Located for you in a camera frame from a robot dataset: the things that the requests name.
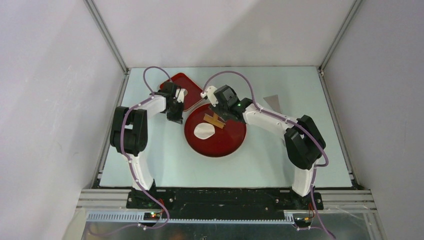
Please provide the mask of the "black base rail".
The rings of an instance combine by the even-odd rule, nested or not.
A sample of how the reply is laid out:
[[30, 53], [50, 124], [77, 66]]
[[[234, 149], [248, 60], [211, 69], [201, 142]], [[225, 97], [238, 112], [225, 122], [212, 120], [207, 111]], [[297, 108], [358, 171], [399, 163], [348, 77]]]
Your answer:
[[322, 196], [299, 196], [290, 188], [153, 187], [147, 193], [132, 188], [127, 209], [165, 207], [173, 220], [283, 220], [285, 211], [323, 210]]

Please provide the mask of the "round red plate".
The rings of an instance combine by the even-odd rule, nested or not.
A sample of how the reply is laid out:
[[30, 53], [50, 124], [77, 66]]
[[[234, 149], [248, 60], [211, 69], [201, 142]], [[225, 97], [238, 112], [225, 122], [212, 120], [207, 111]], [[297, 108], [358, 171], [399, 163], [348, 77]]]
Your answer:
[[223, 129], [215, 126], [215, 134], [208, 139], [202, 140], [194, 136], [194, 128], [200, 123], [206, 123], [203, 120], [204, 115], [212, 116], [214, 112], [209, 104], [203, 104], [194, 109], [187, 117], [184, 124], [184, 136], [188, 145], [198, 154], [219, 158], [232, 154], [244, 142], [247, 127], [241, 122], [228, 120]]

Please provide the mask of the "rectangular red tray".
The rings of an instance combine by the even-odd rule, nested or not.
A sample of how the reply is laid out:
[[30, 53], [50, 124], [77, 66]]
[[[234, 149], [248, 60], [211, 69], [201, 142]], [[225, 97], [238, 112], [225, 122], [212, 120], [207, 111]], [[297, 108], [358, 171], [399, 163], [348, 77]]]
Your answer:
[[186, 114], [191, 113], [196, 108], [196, 106], [201, 104], [202, 89], [182, 72], [172, 76], [171, 80], [178, 86], [178, 88], [182, 88], [181, 92], [184, 90], [183, 112]]

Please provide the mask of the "wooden dough roller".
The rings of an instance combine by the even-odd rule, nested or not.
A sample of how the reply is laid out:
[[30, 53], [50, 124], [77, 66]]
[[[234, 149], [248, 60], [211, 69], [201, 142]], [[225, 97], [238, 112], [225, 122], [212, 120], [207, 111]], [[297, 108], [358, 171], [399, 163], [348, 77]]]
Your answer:
[[225, 127], [225, 123], [220, 120], [220, 117], [216, 113], [213, 115], [205, 114], [203, 120], [219, 129]]

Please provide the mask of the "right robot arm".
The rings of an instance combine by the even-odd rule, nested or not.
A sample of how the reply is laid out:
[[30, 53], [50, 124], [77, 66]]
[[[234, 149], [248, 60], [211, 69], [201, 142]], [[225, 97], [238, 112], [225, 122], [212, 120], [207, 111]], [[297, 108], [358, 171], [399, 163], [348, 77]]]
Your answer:
[[232, 120], [260, 127], [279, 136], [294, 165], [291, 204], [304, 209], [311, 202], [311, 186], [315, 180], [314, 168], [323, 156], [326, 143], [313, 119], [307, 115], [292, 118], [263, 108], [250, 98], [239, 99], [228, 85], [209, 86], [202, 93], [209, 100], [210, 109], [225, 122]]

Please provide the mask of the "white dough ball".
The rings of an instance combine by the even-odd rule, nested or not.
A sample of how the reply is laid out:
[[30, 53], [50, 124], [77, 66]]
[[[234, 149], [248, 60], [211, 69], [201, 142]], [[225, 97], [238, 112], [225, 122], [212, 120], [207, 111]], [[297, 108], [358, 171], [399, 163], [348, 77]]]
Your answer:
[[193, 134], [200, 140], [206, 140], [215, 134], [215, 126], [208, 122], [201, 122], [193, 130]]

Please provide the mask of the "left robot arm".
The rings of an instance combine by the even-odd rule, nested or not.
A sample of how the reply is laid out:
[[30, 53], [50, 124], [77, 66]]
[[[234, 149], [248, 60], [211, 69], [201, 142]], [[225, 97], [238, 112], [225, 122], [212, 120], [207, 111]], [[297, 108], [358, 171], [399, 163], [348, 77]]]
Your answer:
[[144, 155], [148, 121], [157, 114], [166, 114], [168, 121], [182, 124], [186, 94], [186, 89], [166, 81], [163, 88], [142, 102], [132, 107], [118, 106], [114, 110], [109, 142], [126, 160], [132, 175], [132, 188], [142, 191], [138, 201], [145, 208], [153, 208], [158, 202], [158, 194], [150, 190], [155, 180]]

